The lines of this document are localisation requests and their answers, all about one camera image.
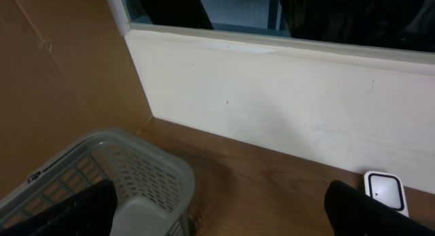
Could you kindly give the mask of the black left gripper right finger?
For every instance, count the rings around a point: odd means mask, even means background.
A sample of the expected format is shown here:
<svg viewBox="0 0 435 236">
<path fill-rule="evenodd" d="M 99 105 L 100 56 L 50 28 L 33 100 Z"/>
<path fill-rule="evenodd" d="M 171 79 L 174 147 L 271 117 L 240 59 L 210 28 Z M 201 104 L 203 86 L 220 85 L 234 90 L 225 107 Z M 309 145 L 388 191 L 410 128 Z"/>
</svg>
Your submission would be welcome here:
<svg viewBox="0 0 435 236">
<path fill-rule="evenodd" d="M 434 230 L 339 180 L 330 183 L 324 209 L 336 236 L 434 236 Z"/>
</svg>

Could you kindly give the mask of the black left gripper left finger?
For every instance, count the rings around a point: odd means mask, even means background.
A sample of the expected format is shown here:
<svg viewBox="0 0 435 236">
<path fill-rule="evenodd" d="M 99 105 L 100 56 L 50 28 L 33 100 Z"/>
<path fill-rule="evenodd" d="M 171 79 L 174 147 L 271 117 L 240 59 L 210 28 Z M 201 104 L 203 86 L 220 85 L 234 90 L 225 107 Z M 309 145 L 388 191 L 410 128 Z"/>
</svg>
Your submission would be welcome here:
<svg viewBox="0 0 435 236">
<path fill-rule="evenodd" d="M 117 205 L 114 182 L 101 180 L 1 236 L 109 236 Z"/>
</svg>

